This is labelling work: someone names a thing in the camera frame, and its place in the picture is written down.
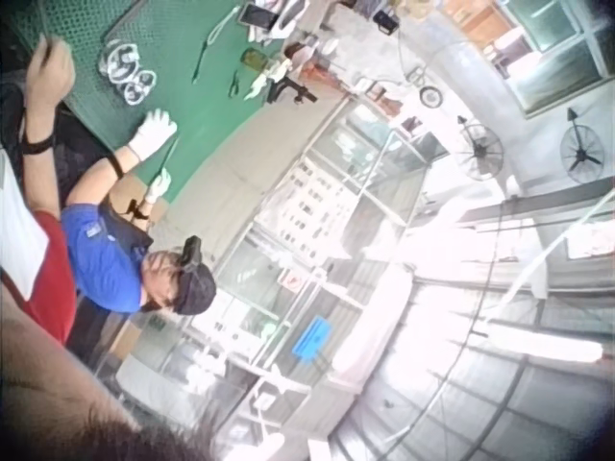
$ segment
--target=table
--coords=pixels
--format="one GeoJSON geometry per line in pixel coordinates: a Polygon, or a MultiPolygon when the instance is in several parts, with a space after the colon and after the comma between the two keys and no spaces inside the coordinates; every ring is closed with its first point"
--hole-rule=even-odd
{"type": "MultiPolygon", "coordinates": [[[[47,0],[44,8],[51,33],[73,50],[77,81],[66,104],[107,147],[125,144],[149,109],[167,109],[177,122],[181,140],[167,164],[173,182],[165,195],[172,202],[199,165],[262,106],[262,98],[243,101],[256,73],[239,62],[250,44],[246,27],[234,19],[208,49],[196,85],[191,82],[203,40],[238,0],[148,0],[116,37],[137,44],[141,65],[158,74],[158,84],[141,105],[128,106],[98,72],[98,61],[103,35],[132,1],[47,0]],[[240,92],[229,99],[235,70],[240,92]]],[[[41,32],[37,2],[12,3],[16,6],[6,7],[4,20],[32,50],[41,32]]],[[[264,52],[272,56],[281,46],[278,40],[264,52]]],[[[164,152],[137,168],[144,182],[157,173],[164,152]]]]}

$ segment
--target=wall fan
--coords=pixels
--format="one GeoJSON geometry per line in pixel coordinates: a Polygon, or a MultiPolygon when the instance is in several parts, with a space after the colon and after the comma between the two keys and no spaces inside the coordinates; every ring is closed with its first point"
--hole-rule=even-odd
{"type": "Polygon", "coordinates": [[[455,153],[459,167],[475,181],[486,181],[497,176],[504,167],[504,147],[500,139],[484,125],[469,125],[461,116],[457,118],[457,123],[463,126],[461,135],[469,146],[468,151],[455,153]]]}
{"type": "Polygon", "coordinates": [[[573,126],[561,140],[561,161],[574,181],[595,181],[604,169],[604,148],[596,132],[585,125],[577,125],[577,118],[577,113],[568,109],[568,121],[573,126]]]}

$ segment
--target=white glove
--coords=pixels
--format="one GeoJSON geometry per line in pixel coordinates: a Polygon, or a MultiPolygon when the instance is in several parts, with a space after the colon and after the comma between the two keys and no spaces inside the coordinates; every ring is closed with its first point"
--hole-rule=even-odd
{"type": "Polygon", "coordinates": [[[162,144],[176,131],[177,125],[171,121],[169,112],[156,109],[153,112],[147,112],[145,121],[138,127],[128,147],[140,161],[143,161],[162,147],[162,144]]]}
{"type": "Polygon", "coordinates": [[[155,204],[156,201],[162,197],[167,190],[169,190],[169,185],[171,185],[171,175],[166,171],[166,168],[162,168],[160,174],[157,175],[150,186],[147,188],[147,192],[145,193],[145,202],[148,204],[155,204]]]}

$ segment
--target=blue shirt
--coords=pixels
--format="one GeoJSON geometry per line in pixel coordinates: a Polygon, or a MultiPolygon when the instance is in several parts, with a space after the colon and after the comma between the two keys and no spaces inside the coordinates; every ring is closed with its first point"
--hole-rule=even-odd
{"type": "Polygon", "coordinates": [[[67,207],[61,214],[75,284],[105,309],[137,312],[144,251],[128,255],[109,235],[97,205],[67,207]]]}

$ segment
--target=workbench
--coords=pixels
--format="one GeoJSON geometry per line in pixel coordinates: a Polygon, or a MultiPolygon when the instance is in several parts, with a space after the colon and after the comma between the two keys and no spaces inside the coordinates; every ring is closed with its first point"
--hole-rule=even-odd
{"type": "MultiPolygon", "coordinates": [[[[142,104],[128,106],[99,73],[98,61],[103,36],[132,3],[47,0],[43,6],[51,33],[62,36],[72,47],[77,79],[66,104],[107,147],[115,150],[128,142],[147,110],[164,108],[177,122],[181,139],[167,163],[173,182],[165,199],[172,202],[201,163],[262,106],[264,91],[253,100],[243,101],[257,74],[239,61],[252,44],[247,40],[247,28],[239,25],[236,17],[208,49],[196,85],[191,81],[203,41],[239,0],[147,0],[115,36],[138,46],[141,66],[155,71],[158,83],[142,104]],[[235,70],[240,92],[230,99],[235,70]]],[[[42,27],[37,2],[22,0],[8,8],[3,21],[26,48],[33,50],[42,27]]],[[[272,56],[281,46],[278,40],[263,51],[272,56]]],[[[168,145],[135,170],[144,182],[158,172],[168,145]]]]}

